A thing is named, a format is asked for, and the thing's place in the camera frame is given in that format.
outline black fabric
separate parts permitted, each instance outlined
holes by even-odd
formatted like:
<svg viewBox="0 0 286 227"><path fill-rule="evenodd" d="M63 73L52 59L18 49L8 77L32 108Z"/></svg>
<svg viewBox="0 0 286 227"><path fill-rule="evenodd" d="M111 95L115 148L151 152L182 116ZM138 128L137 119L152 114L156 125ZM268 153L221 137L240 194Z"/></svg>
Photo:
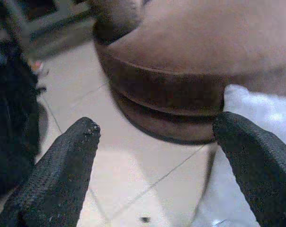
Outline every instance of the black fabric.
<svg viewBox="0 0 286 227"><path fill-rule="evenodd" d="M0 227L76 227L99 138L86 117L59 136L7 200Z"/></svg>
<svg viewBox="0 0 286 227"><path fill-rule="evenodd" d="M231 112L213 125L241 191L262 227L286 227L286 145Z"/></svg>
<svg viewBox="0 0 286 227"><path fill-rule="evenodd" d="M36 84L19 47L0 42L0 195L28 177L39 152Z"/></svg>

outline brown ottoman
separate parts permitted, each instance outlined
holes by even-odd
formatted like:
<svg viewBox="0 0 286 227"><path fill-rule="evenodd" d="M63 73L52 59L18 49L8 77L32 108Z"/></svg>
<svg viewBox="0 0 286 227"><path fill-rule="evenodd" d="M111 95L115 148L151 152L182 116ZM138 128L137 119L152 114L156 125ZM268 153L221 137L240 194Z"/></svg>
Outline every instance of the brown ottoman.
<svg viewBox="0 0 286 227"><path fill-rule="evenodd" d="M180 141L210 141L226 85L286 96L286 0L136 6L142 18L136 29L108 44L98 36L104 34L99 19L95 44L119 106L141 128Z"/></svg>

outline floor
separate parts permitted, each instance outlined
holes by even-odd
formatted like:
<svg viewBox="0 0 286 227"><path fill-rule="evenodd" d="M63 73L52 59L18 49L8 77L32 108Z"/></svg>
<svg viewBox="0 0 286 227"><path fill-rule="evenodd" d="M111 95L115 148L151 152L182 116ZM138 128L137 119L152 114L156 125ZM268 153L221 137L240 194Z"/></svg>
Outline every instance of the floor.
<svg viewBox="0 0 286 227"><path fill-rule="evenodd" d="M164 142L130 124L111 97L93 42L48 59L45 67L49 74L40 78L47 87L39 98L44 111L40 157L77 119L87 116L101 126L77 226L190 226L216 145Z"/></svg>

